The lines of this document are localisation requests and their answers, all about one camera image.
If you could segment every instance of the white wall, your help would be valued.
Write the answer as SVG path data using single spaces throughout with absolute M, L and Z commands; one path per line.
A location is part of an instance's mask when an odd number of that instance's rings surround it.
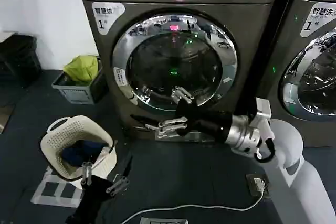
M 98 54 L 82 0 L 0 0 L 1 30 L 35 35 L 44 69 Z

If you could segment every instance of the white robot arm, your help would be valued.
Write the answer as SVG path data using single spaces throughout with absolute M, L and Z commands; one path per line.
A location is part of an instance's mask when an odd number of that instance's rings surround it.
M 193 97 L 176 87 L 177 119 L 145 124 L 158 137 L 170 132 L 200 131 L 253 158 L 265 171 L 268 191 L 283 224 L 332 224 L 336 214 L 317 170 L 305 161 L 300 133 L 291 124 L 271 120 L 268 100 L 256 99 L 252 116 L 209 113 L 193 104 Z

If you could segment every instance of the white cable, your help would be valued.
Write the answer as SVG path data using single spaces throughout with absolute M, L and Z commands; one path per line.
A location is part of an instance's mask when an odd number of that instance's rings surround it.
M 252 208 L 254 208 L 263 198 L 264 196 L 264 191 L 262 190 L 260 195 L 260 198 L 251 206 L 247 208 L 234 208 L 234 207 L 225 207 L 225 206 L 203 206 L 203 205 L 196 205 L 196 204 L 187 204 L 187 205 L 181 205 L 177 207 L 167 207 L 167 208 L 152 208 L 152 209 L 146 209 L 146 210 L 141 210 L 139 212 L 136 212 L 135 214 L 131 215 L 129 218 L 124 220 L 121 224 L 126 224 L 129 222 L 131 219 L 133 219 L 135 216 L 138 216 L 140 214 L 143 214 L 145 212 L 154 212 L 154 211 L 171 211 L 171 210 L 177 210 L 180 208 L 185 208 L 185 207 L 198 207 L 198 208 L 205 208 L 205 209 L 213 209 L 213 208 L 221 208 L 221 209 L 227 209 L 227 210 L 233 210 L 233 211 L 248 211 Z

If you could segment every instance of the basket handle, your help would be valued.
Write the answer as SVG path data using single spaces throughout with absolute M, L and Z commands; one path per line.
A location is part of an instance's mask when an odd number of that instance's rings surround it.
M 47 129 L 47 133 L 50 133 L 51 131 L 53 131 L 54 129 L 52 129 L 53 127 L 55 127 L 56 124 L 62 122 L 62 121 L 68 121 L 70 119 L 70 117 L 65 117 L 65 118 L 60 118 L 60 119 L 57 119 L 55 122 L 53 122 Z

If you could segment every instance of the gray plastic crate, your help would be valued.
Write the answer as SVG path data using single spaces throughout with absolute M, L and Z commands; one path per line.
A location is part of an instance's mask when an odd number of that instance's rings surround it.
M 102 69 L 99 70 L 96 78 L 88 86 L 67 86 L 58 85 L 64 79 L 63 72 L 51 85 L 71 103 L 74 104 L 95 104 L 107 89 L 105 75 Z

